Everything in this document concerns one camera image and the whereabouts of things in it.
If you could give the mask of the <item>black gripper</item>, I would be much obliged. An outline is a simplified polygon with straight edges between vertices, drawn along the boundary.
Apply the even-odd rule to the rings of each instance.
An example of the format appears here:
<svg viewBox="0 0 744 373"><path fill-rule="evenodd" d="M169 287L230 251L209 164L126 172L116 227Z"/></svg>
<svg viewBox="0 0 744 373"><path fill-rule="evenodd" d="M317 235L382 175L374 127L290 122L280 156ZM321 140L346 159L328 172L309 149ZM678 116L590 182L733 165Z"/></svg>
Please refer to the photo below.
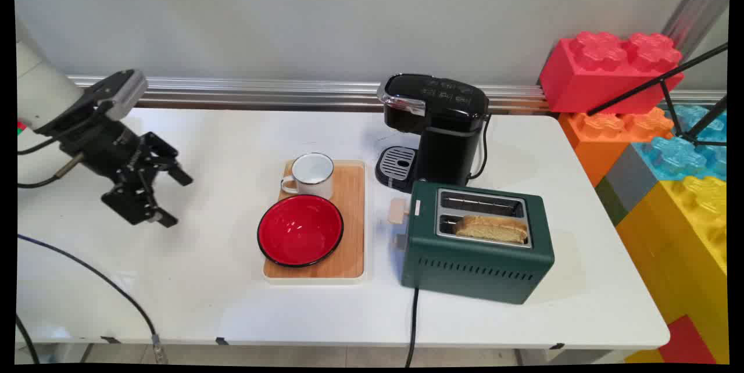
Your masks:
<svg viewBox="0 0 744 373"><path fill-rule="evenodd" d="M59 148L114 187L101 201L131 225L144 221L174 227L178 218L157 203L153 182L165 172L178 184L193 182L178 162L178 151L154 132L138 134L107 116L112 105L85 106L55 123Z"/></svg>

